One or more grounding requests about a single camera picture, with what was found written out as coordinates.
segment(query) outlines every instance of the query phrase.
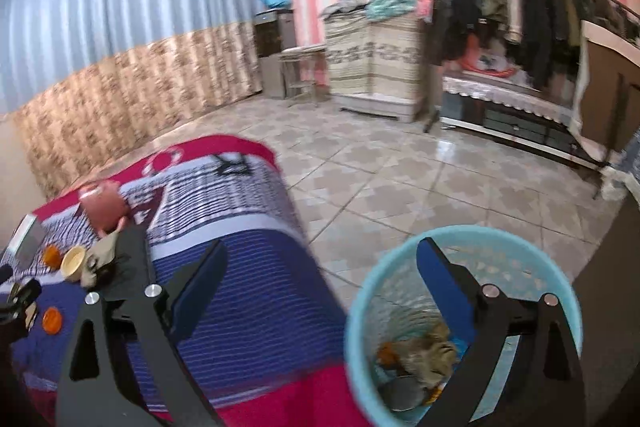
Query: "light blue wastebasket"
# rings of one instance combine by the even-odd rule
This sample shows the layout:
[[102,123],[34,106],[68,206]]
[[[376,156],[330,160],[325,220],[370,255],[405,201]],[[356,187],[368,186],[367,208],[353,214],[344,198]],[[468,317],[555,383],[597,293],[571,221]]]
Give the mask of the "light blue wastebasket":
[[[426,408],[392,413],[378,395],[384,382],[375,365],[382,342],[429,328],[438,309],[415,264],[415,250],[425,237],[456,264],[466,266],[478,282],[493,283],[512,298],[538,300],[555,293],[564,309],[578,353],[582,349],[582,316],[571,284],[547,254],[502,230],[457,225],[431,230],[407,240],[373,268],[351,307],[345,356],[356,402],[376,427],[415,425]],[[474,419],[494,410],[515,355],[517,337],[509,337]]]

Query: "orange bottle cap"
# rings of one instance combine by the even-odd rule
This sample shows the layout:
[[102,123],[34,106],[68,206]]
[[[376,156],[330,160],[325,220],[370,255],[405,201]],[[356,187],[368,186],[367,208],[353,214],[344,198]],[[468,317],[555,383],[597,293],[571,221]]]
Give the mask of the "orange bottle cap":
[[42,262],[52,270],[59,270],[62,264],[62,255],[56,245],[49,245],[42,252]]
[[62,314],[58,308],[51,307],[42,316],[42,329],[48,335],[56,335],[62,329]]

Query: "metal screw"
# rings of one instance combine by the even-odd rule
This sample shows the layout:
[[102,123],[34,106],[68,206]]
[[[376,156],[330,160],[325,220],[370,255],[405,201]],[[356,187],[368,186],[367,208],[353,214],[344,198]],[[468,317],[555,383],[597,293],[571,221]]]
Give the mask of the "metal screw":
[[100,300],[100,296],[98,295],[97,292],[87,293],[86,297],[84,298],[84,302],[86,302],[89,305],[95,304],[99,300]]
[[494,286],[493,284],[485,284],[482,286],[482,295],[485,297],[495,298],[500,295],[500,289],[498,286]]
[[557,306],[558,305],[558,297],[553,295],[553,293],[547,293],[545,295],[545,304],[548,306]]
[[145,288],[147,297],[158,297],[162,293],[162,286],[159,284],[150,284]]

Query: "small refrigerator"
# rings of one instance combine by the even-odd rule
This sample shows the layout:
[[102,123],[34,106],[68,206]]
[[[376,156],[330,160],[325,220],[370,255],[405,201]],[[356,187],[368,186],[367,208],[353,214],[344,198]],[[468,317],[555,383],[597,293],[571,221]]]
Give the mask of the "small refrigerator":
[[[258,13],[254,17],[255,45],[258,54],[262,93],[269,98],[286,98],[295,93],[287,93],[287,84],[299,81],[300,70],[297,64],[293,68],[280,67],[280,52],[296,47],[296,28],[293,22],[293,10],[273,9]],[[284,74],[292,75],[285,83]]]

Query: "blue gripper pad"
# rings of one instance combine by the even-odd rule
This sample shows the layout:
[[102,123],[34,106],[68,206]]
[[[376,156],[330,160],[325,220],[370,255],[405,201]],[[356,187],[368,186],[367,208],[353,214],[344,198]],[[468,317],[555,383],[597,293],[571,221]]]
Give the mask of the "blue gripper pad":
[[471,295],[479,289],[478,282],[465,267],[451,264],[431,237],[418,243],[415,261],[452,335],[471,344],[476,337]]

